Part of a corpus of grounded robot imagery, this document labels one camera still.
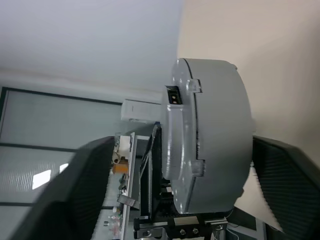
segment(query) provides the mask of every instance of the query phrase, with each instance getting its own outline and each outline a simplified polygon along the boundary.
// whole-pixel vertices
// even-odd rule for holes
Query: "black metal frame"
[[[6,101],[8,100],[8,98],[6,98],[6,96],[9,91],[27,93],[27,94],[43,95],[43,96],[55,97],[55,98],[73,99],[73,100],[80,100],[80,101],[93,102],[93,103],[109,104],[109,105],[118,105],[118,106],[122,105],[122,103],[120,103],[120,102],[104,101],[104,100],[97,100],[97,99],[77,97],[77,96],[67,96],[67,95],[61,95],[61,94],[31,91],[31,90],[24,90],[24,89],[11,88],[11,87],[2,87],[1,95],[0,95],[0,120],[2,118],[3,119],[5,118],[6,106],[7,106]],[[1,122],[0,134],[1,134],[3,124],[4,124],[4,121]],[[67,152],[67,153],[76,153],[78,150],[78,149],[73,149],[73,148],[15,144],[15,143],[9,143],[9,142],[0,142],[0,147],[23,148],[23,149],[34,149],[34,150],[48,150],[48,151]],[[0,202],[0,206],[32,207],[32,206],[34,206],[34,203],[30,203],[30,202]],[[101,209],[112,210],[113,206],[102,206]]]

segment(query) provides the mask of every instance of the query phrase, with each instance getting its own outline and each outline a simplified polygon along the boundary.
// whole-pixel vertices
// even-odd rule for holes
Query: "gray circular housing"
[[[163,89],[162,174],[182,213],[226,212],[249,175],[254,124],[236,66],[177,60]]]

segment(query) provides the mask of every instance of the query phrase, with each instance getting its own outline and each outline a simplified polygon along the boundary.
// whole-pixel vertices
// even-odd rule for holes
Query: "beige wall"
[[[186,0],[178,56],[235,64],[256,134],[300,147],[320,166],[320,1]],[[242,205],[266,215],[250,197]]]

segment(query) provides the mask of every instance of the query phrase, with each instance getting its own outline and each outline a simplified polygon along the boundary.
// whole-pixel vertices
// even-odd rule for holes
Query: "gray plastic casing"
[[[253,129],[245,86],[222,60],[177,60],[172,85],[182,105],[162,99],[162,174],[181,214],[226,212],[243,193]]]

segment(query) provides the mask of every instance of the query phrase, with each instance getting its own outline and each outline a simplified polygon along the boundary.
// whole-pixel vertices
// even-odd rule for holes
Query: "white ceiling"
[[[0,68],[158,90],[183,0],[1,0]]]

